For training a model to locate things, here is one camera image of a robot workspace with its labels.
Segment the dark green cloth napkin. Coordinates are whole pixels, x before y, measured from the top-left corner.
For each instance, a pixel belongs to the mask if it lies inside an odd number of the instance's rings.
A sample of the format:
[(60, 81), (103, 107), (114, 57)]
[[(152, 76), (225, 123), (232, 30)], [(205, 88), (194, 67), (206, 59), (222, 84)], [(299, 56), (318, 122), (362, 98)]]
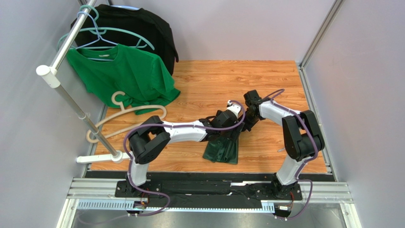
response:
[(208, 142), (203, 158), (211, 162), (238, 164), (239, 140), (218, 138)]

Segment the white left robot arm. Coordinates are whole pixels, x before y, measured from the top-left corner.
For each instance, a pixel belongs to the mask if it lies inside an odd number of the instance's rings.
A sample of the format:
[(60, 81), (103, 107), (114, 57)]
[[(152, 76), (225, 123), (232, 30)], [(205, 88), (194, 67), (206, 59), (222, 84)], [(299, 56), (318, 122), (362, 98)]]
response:
[(236, 120), (225, 125), (215, 125), (214, 120), (209, 119), (170, 123), (154, 115), (130, 130), (124, 137), (123, 147), (130, 158), (128, 182), (133, 188), (145, 184), (149, 163), (169, 144), (188, 141), (212, 142), (228, 133), (234, 139), (239, 136), (243, 126), (244, 123)]

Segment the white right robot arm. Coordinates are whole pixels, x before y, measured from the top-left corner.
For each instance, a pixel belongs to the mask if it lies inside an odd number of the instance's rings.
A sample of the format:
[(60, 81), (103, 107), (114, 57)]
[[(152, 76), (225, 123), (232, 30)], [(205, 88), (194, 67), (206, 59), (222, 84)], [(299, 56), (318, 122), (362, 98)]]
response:
[(305, 165), (317, 158), (325, 147), (318, 120), (311, 110), (303, 112), (287, 108), (269, 98), (246, 98), (244, 129), (250, 131), (261, 120), (271, 120), (283, 130), (287, 156), (276, 172), (276, 180), (282, 186), (297, 182)]

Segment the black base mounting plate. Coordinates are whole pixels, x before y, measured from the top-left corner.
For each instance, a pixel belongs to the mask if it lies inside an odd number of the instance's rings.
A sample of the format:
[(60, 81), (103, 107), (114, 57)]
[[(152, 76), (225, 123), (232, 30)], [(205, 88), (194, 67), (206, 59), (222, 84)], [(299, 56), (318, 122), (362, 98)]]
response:
[[(271, 191), (270, 183), (235, 183), (230, 181), (179, 181), (179, 180), (151, 180), (139, 186), (144, 190), (172, 195), (243, 195), (256, 200), (303, 200), (301, 189), (294, 187), (283, 198), (276, 198)], [(115, 197), (137, 198), (143, 192), (133, 188), (128, 181), (118, 181)]]

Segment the bright green t-shirt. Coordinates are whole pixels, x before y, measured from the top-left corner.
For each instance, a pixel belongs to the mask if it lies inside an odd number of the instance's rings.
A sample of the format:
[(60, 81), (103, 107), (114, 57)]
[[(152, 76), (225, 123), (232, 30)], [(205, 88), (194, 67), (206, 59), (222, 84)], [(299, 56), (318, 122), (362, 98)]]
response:
[(70, 49), (66, 59), (76, 71), (89, 93), (112, 108), (112, 95), (124, 106), (166, 106), (174, 101), (180, 90), (161, 58), (153, 53), (125, 45), (107, 50)]

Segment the black t-shirt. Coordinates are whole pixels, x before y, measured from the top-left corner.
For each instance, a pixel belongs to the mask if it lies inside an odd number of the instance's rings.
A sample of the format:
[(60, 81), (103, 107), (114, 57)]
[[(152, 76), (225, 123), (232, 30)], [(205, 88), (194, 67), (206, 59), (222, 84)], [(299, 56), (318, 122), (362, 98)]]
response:
[[(147, 46), (140, 49), (158, 55), (168, 72), (173, 75), (175, 62), (179, 62), (179, 56), (175, 47), (173, 32), (168, 22), (143, 8), (133, 10), (100, 4), (95, 9), (99, 13), (96, 20), (99, 27), (123, 29), (144, 37), (154, 46), (154, 50), (143, 41), (139, 45)], [(80, 33), (77, 35), (78, 40), (81, 41), (83, 35), (87, 38), (87, 35), (91, 36), (92, 34)], [(140, 41), (136, 36), (114, 30), (108, 30), (103, 34), (103, 38), (126, 46), (136, 46)]]

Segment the aluminium frame rail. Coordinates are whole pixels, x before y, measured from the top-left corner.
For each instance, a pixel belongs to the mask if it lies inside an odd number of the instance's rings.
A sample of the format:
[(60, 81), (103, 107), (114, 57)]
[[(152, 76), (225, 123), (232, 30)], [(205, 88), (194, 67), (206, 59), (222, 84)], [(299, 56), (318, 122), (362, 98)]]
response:
[[(73, 179), (68, 199), (78, 200), (83, 209), (115, 209), (192, 212), (273, 212), (277, 206), (313, 204), (351, 204), (353, 199), (344, 182), (304, 182), (299, 184), (303, 200), (258, 200), (243, 195), (169, 195), (150, 191), (137, 198), (115, 197), (115, 189), (121, 179)], [(243, 181), (235, 183), (269, 183), (269, 181)]]

